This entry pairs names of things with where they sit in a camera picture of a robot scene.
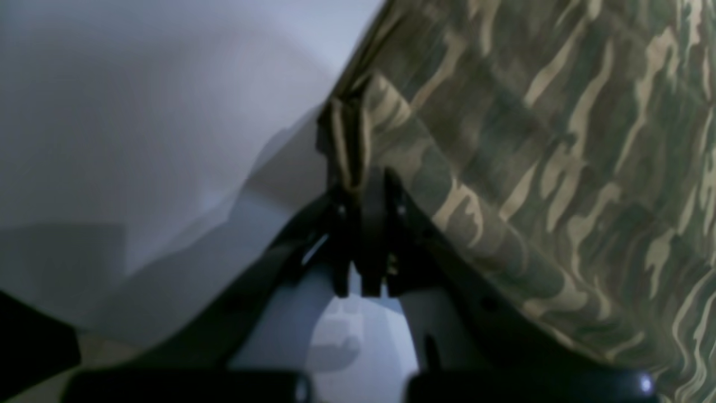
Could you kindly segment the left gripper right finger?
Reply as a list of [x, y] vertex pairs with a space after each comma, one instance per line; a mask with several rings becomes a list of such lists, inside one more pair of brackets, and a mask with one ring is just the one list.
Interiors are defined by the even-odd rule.
[[645, 371], [599, 364], [533, 324], [463, 260], [384, 171], [386, 232], [419, 372], [406, 402], [657, 402]]

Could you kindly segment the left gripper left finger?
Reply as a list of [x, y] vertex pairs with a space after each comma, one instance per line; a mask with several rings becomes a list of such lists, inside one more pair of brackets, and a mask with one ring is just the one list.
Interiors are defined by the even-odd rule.
[[303, 370], [332, 298], [379, 298], [387, 277], [387, 182], [331, 188], [174, 336], [126, 364], [82, 372], [64, 402], [313, 402]]

